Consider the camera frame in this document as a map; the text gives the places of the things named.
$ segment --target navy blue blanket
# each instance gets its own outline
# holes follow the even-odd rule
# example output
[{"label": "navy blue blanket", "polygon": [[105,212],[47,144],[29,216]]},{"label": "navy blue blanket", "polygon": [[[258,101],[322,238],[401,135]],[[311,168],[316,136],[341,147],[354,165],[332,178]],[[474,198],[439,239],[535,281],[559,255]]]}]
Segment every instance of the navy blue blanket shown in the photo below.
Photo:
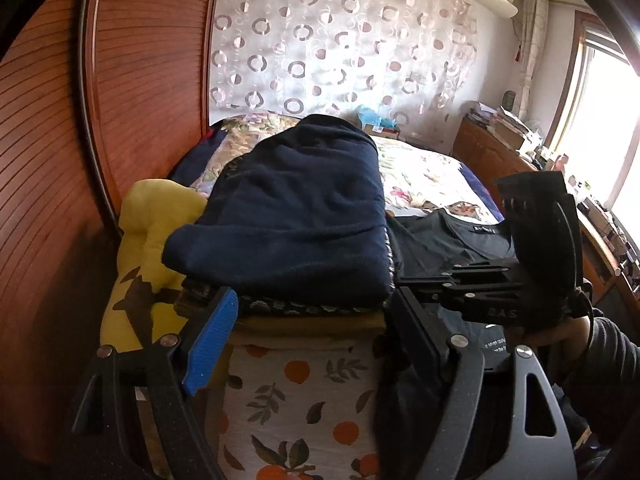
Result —
[{"label": "navy blue blanket", "polygon": [[390,293],[385,201],[373,141],[311,115],[236,158],[162,262],[239,294],[353,308]]}]

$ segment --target screw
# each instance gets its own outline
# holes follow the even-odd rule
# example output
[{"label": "screw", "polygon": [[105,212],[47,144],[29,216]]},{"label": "screw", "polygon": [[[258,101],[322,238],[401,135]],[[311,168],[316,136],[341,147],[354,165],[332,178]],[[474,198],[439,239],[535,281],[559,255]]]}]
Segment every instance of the screw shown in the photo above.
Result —
[{"label": "screw", "polygon": [[104,359],[105,357],[109,357],[113,353],[113,346],[111,345],[102,345],[98,348],[98,351],[95,353],[99,358]]},{"label": "screw", "polygon": [[524,345],[516,346],[516,352],[520,357],[523,357],[525,359],[529,359],[533,355],[533,350]]},{"label": "screw", "polygon": [[162,346],[171,347],[178,344],[178,336],[175,334],[165,334],[160,338]]},{"label": "screw", "polygon": [[469,344],[469,339],[462,334],[452,335],[450,341],[453,346],[457,346],[458,348],[464,348]]}]

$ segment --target cardboard box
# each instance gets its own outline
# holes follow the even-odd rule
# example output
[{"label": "cardboard box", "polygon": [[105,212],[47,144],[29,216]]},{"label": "cardboard box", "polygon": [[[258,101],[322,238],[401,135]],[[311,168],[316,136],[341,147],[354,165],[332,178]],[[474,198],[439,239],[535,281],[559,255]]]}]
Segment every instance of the cardboard box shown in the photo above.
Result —
[{"label": "cardboard box", "polygon": [[391,128],[383,128],[382,126],[373,126],[372,124],[362,124],[360,129],[370,136],[386,137],[387,139],[398,139],[399,130]]},{"label": "cardboard box", "polygon": [[512,150],[519,150],[525,138],[520,133],[514,132],[508,126],[505,126],[500,121],[493,121],[495,136],[498,137],[504,144],[506,144]]}]

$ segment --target curtain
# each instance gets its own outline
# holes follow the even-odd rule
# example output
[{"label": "curtain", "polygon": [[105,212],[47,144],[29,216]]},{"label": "curtain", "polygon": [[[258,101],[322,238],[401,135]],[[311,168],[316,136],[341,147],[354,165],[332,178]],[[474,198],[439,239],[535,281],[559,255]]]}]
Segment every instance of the curtain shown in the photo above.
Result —
[{"label": "curtain", "polygon": [[465,0],[217,0],[209,119],[350,118],[362,104],[437,147],[476,58],[469,10]]},{"label": "curtain", "polygon": [[520,47],[520,88],[513,107],[513,112],[521,120],[527,119],[531,83],[542,59],[548,17],[548,0],[524,0],[522,46]]}]

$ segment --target person's hand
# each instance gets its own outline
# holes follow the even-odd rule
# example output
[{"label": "person's hand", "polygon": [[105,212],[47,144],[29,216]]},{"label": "person's hand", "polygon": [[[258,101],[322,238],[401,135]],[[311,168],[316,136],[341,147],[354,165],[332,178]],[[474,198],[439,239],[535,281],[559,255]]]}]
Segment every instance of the person's hand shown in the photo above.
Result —
[{"label": "person's hand", "polygon": [[530,332],[527,335],[524,335],[524,330],[521,328],[505,328],[504,338],[509,349],[516,345],[526,345],[535,352],[540,346],[559,343],[559,368],[561,373],[567,374],[587,349],[590,331],[591,321],[588,316],[577,319],[569,317],[558,326]]}]

